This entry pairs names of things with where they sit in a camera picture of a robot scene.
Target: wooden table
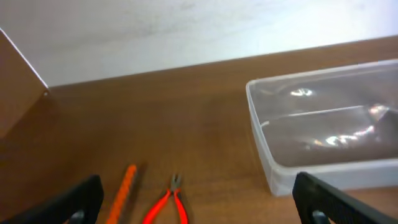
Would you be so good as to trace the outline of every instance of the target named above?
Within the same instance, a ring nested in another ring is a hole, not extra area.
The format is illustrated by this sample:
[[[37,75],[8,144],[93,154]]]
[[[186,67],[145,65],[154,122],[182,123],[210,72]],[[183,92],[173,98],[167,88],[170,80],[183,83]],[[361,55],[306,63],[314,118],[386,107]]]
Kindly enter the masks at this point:
[[[299,223],[292,197],[269,192],[245,84],[397,57],[390,37],[51,88],[1,141],[0,219],[99,174],[103,223],[134,163],[146,170],[128,223],[140,222],[174,172],[195,223]],[[398,218],[397,187],[349,194]],[[157,223],[176,221],[169,203]]]

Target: red plier handle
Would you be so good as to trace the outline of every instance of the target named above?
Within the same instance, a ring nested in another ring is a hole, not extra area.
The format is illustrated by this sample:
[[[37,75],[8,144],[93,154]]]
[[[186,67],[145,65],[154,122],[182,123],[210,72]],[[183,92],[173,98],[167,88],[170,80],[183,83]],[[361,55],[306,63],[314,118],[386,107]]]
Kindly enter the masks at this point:
[[[147,215],[144,218],[143,224],[151,224],[156,215],[161,211],[164,205],[167,203],[167,200],[171,195],[174,196],[175,204],[177,205],[178,214],[180,215],[181,224],[188,224],[188,216],[187,211],[185,210],[182,201],[181,201],[181,190],[177,188],[180,184],[180,178],[177,179],[174,177],[172,180],[172,187],[167,189],[166,194],[156,202],[156,204],[149,210]]]

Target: white wall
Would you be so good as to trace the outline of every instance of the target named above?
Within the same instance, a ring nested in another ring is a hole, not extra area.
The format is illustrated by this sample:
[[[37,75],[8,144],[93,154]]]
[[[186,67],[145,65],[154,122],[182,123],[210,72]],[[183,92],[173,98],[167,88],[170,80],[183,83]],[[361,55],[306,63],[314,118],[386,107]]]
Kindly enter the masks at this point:
[[[49,86],[398,34],[396,0],[0,0]]]

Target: orange stick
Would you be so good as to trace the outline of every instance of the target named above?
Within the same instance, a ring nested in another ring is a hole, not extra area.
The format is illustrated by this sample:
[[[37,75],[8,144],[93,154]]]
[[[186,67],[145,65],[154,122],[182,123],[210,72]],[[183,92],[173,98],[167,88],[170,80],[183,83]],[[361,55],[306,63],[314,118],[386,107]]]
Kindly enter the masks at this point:
[[[131,185],[134,181],[134,176],[136,175],[137,167],[135,165],[130,165],[127,168],[126,174],[124,175],[122,184],[119,188],[118,194],[114,199],[112,204],[111,213],[106,221],[106,224],[117,224],[123,209],[126,199],[129,196]]]

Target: transparent box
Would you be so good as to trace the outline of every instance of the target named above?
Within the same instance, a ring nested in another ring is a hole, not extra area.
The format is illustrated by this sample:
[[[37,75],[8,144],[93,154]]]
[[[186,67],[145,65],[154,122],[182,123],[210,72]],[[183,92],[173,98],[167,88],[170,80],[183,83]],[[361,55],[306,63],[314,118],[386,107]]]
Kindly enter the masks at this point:
[[[274,195],[305,171],[339,189],[398,185],[398,60],[251,80],[252,130]]]

